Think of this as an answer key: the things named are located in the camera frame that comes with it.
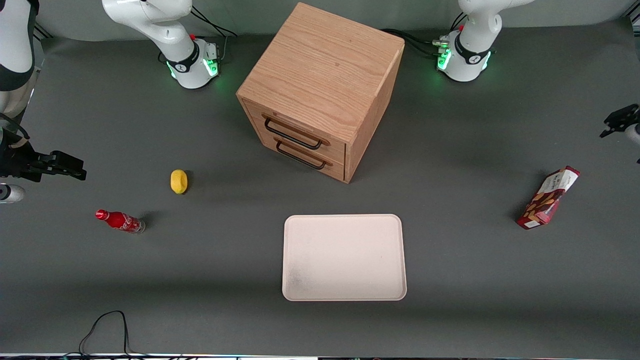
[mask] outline red bottle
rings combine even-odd
[[[146,227],[144,221],[130,217],[129,215],[119,211],[110,213],[106,210],[100,209],[95,212],[95,218],[106,222],[113,229],[126,231],[127,233],[132,234],[140,234]]]

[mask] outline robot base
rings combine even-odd
[[[210,44],[202,39],[194,40],[200,48],[199,59],[191,66],[188,72],[179,72],[167,63],[171,70],[171,76],[178,81],[182,87],[187,89],[197,89],[205,86],[211,79],[218,76],[218,49],[216,44]]]
[[[444,35],[440,37],[440,40],[449,41],[450,44],[453,44],[460,32],[458,30],[452,31],[448,35]],[[480,59],[476,64],[469,65],[465,58],[458,53],[455,46],[451,46],[446,49],[444,53],[440,55],[438,58],[438,64],[436,65],[436,69],[444,72],[451,79],[455,81],[460,81],[462,83],[466,83],[468,81],[475,80],[480,73],[486,69],[488,64],[489,57],[491,56],[491,52],[484,58]]]

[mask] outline drawer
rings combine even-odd
[[[247,101],[245,104],[251,121],[263,141],[268,137],[277,136],[311,154],[319,154],[326,159],[344,163],[344,143],[327,136],[313,135],[252,102]]]
[[[344,165],[342,163],[324,159],[317,154],[312,154],[307,149],[275,136],[263,138],[262,143],[269,149],[279,152],[292,160],[303,163],[306,166],[325,175],[329,175],[336,180],[344,181]]]

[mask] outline wooden drawer cabinet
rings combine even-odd
[[[398,37],[299,3],[236,95],[263,145],[349,183],[403,50]]]

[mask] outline wooden cabinet top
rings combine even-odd
[[[404,40],[298,3],[238,96],[353,142]]]

